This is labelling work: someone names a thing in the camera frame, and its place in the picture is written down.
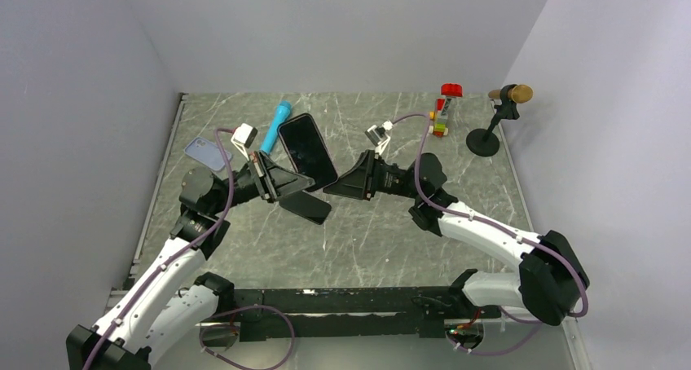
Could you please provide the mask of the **purple phone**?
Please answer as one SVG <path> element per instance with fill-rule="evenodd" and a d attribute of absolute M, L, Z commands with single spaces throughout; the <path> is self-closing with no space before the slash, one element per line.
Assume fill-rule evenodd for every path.
<path fill-rule="evenodd" d="M 278 134 L 293 168 L 314 180 L 308 192 L 315 192 L 338 180 L 323 136 L 315 119 L 302 113 L 278 127 Z"/>

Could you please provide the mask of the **lilac phone case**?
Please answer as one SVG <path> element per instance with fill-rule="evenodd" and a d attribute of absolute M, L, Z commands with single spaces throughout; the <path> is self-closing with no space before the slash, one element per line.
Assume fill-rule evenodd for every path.
<path fill-rule="evenodd" d="M 183 149 L 183 152 L 212 171 L 218 172 L 225 168 L 225 162 L 218 145 L 203 137 L 194 138 Z"/>

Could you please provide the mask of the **black smartphone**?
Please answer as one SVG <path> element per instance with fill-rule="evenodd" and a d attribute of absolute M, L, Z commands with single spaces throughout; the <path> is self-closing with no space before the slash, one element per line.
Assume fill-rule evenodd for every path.
<path fill-rule="evenodd" d="M 279 206 L 317 225 L 322 225 L 332 211 L 332 206 L 309 192 L 297 192 L 279 202 Z"/>

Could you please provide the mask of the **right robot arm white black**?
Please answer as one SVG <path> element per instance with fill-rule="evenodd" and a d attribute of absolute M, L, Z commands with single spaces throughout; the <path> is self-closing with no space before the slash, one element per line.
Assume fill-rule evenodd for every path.
<path fill-rule="evenodd" d="M 422 231 L 473 246 L 509 267 L 505 273 L 464 272 L 449 297 L 459 317 L 485 306 L 522 308 L 552 326 L 573 317 L 576 304 L 586 302 L 589 278 L 569 241 L 554 230 L 540 235 L 480 214 L 446 192 L 446 181 L 433 153 L 421 154 L 403 170 L 367 150 L 324 192 L 357 200 L 378 192 L 410 198 L 414 204 L 408 212 Z"/>

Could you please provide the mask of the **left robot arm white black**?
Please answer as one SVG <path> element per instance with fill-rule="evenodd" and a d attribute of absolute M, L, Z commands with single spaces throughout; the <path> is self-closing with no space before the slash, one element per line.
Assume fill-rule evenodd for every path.
<path fill-rule="evenodd" d="M 230 178 L 196 167 L 183 177 L 181 215 L 156 260 L 126 295 L 90 327 L 76 326 L 66 339 L 71 369 L 150 369 L 174 343 L 205 319 L 227 319 L 235 306 L 232 282 L 206 273 L 182 296 L 182 283 L 213 254 L 230 223 L 232 206 L 260 198 L 283 200 L 314 185 L 264 152 Z"/>

